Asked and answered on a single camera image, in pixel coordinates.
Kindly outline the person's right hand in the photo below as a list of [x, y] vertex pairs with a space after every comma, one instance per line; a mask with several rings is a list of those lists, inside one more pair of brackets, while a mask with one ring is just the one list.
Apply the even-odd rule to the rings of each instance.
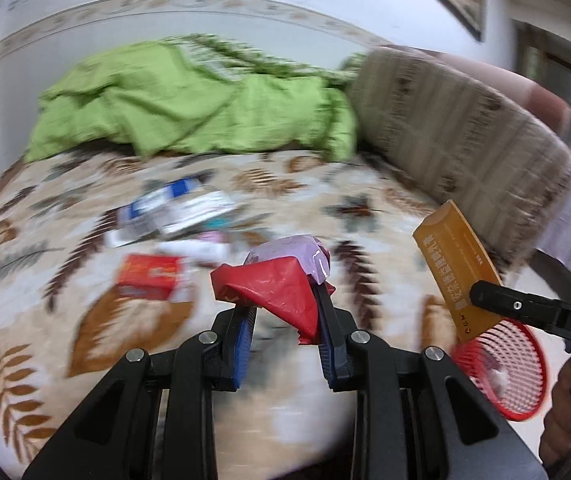
[[539, 457], [549, 467], [571, 452], [571, 359], [558, 374], [551, 390], [551, 409], [543, 420]]

